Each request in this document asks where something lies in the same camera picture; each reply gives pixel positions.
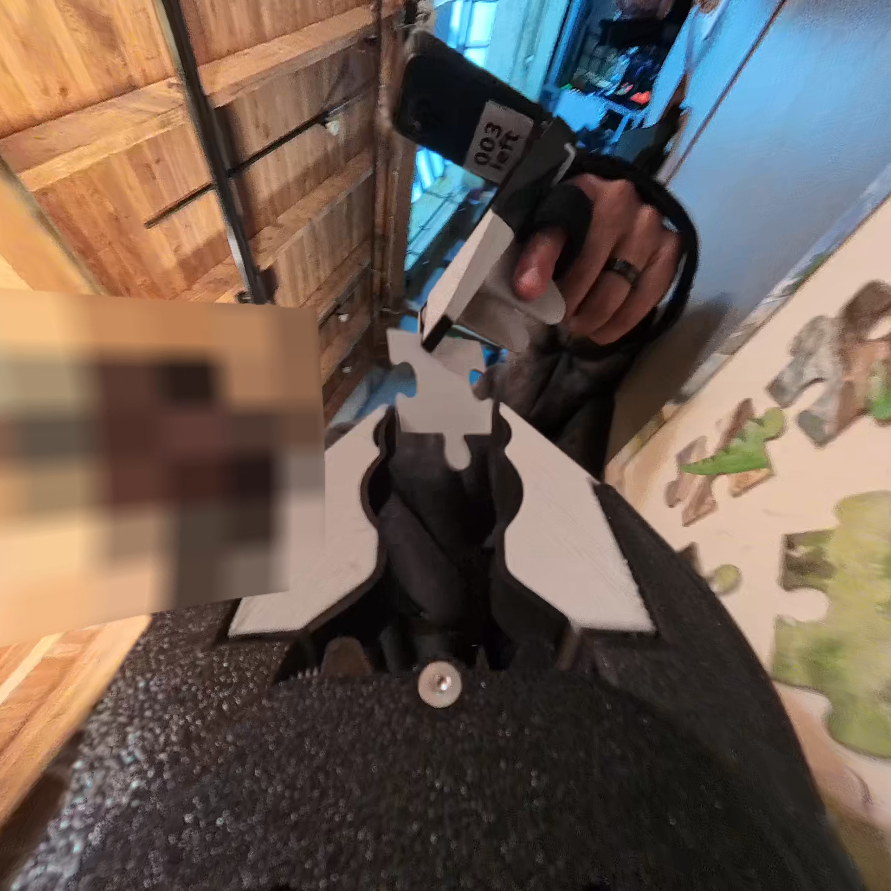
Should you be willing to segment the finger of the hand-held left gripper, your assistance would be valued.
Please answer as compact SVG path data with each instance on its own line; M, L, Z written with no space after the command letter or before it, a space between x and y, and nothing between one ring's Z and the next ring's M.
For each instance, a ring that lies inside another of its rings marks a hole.
M433 353L455 326L501 349L516 351L520 341L511 335L502 310L491 310L482 328L463 322L464 312L514 242L514 230L488 210L466 239L455 259L430 291L420 321L421 348Z

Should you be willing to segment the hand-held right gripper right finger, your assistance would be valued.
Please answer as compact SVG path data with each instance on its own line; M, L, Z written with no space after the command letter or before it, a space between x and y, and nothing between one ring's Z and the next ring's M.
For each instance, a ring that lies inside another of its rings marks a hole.
M506 405L496 446L496 616L508 635L538 637L571 667L587 632L654 637L656 625L595 479Z

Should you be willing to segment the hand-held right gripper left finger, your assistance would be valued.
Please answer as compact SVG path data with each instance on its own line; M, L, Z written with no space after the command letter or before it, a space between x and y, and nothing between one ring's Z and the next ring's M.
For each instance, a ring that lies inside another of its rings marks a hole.
M230 637L314 632L343 613L373 581L380 539L368 484L384 457L379 429L388 414L388 407L376 409L325 450L321 539L297 549L285 590L240 602Z

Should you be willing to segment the white puzzle piece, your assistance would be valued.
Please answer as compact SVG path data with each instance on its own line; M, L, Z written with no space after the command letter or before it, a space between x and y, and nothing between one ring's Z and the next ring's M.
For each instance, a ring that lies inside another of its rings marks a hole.
M484 369L481 344L447 336L428 352L417 332L392 328L387 350L394 365L412 368L416 382L414 396L395 398L402 431L440 436L446 464L466 469L471 463L467 438L487 437L493 425L493 401L477 398L471 384L471 372Z

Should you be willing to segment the dinosaur puzzle tray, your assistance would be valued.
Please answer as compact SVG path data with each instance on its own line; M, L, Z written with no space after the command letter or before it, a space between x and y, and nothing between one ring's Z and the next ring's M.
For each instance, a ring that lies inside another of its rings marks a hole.
M790 274L607 466L774 684L889 889L890 202Z

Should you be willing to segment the green and brown puzzle piece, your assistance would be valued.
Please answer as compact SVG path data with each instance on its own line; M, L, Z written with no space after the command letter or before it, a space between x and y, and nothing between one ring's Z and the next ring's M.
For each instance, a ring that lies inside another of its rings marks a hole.
M730 497L739 497L774 475L768 445L786 430L780 407L755 412L752 399L741 400L719 426L713 448L700 436L675 455L676 473L665 487L665 504L679 508L689 528L717 511L716 480L725 478Z

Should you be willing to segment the green grass puzzle piece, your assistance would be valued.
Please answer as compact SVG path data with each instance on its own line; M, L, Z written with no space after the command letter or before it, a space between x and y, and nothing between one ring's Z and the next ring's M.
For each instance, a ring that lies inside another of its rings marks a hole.
M830 736L890 757L890 493L840 500L837 524L785 535L781 588L828 600L823 618L777 617L770 674L829 703Z

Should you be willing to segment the person's left hand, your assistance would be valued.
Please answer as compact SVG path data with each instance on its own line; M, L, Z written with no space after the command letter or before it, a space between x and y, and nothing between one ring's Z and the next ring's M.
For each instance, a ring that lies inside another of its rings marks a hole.
M627 181L581 174L570 182L593 209L582 250L557 278L554 269L565 234L556 227L535 233L518 257L512 287L517 298L531 301L556 282L569 332L606 346L626 336L669 292L681 240Z

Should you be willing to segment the black metal beam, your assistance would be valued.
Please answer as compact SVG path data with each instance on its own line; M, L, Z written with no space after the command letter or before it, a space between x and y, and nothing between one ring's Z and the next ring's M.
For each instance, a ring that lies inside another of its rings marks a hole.
M203 89L182 5L178 1L156 1L154 6L174 72L183 89L195 136L206 161L210 184L224 221L230 255L245 293L237 301L272 305L273 292L267 288L242 223L239 198L232 188L226 143L217 124L215 109Z

